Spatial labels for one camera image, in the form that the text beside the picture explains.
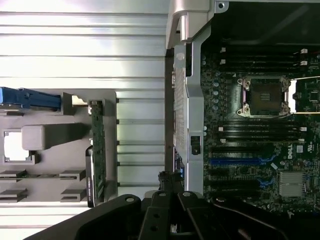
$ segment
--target circuit board component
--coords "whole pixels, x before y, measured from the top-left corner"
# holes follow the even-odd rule
[[[313,52],[202,46],[206,198],[318,214],[320,62]]]
[[[86,179],[88,206],[93,208],[104,202],[106,186],[106,142],[103,122],[103,101],[89,101],[92,120],[92,145],[86,150]]]

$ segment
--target metal bracket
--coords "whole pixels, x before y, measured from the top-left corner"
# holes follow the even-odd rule
[[[221,0],[171,0],[166,25],[166,48],[175,46],[178,26],[180,41],[189,43],[214,14],[224,13],[228,8],[229,2]]]

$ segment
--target backplane circuit board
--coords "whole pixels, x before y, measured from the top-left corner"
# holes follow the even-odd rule
[[[204,196],[318,214],[317,50],[204,45],[201,52]]]

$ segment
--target chipset heatsink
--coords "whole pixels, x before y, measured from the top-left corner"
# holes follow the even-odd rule
[[[276,118],[290,112],[290,79],[282,76],[247,76],[238,79],[237,83],[242,85],[242,107],[237,111],[239,116]]]
[[[304,197],[306,175],[304,172],[280,172],[279,195],[287,198]]]

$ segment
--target gray plastic panel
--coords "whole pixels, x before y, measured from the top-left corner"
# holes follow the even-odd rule
[[[37,89],[50,94],[77,95],[87,102],[90,99],[105,100],[105,116],[103,118],[104,131],[106,136],[106,178],[109,198],[117,194],[117,120],[116,120],[116,93],[108,89]],[[91,125],[91,117],[87,107],[77,107],[74,116],[70,115],[47,115],[45,113],[32,113],[24,117],[0,116],[2,129],[19,129],[25,125],[43,124],[65,124],[83,123]],[[23,171],[30,174],[61,174],[64,171],[86,169],[85,151],[90,145],[90,134],[83,139],[61,145],[53,146],[50,149],[38,151],[40,162],[35,165],[0,165],[0,172]],[[0,139],[0,155],[4,154],[3,138]],[[0,192],[16,188],[26,188],[27,197],[22,202],[59,202],[62,199],[61,193],[66,189],[85,189],[86,180],[57,178],[26,178],[18,182],[1,181]]]

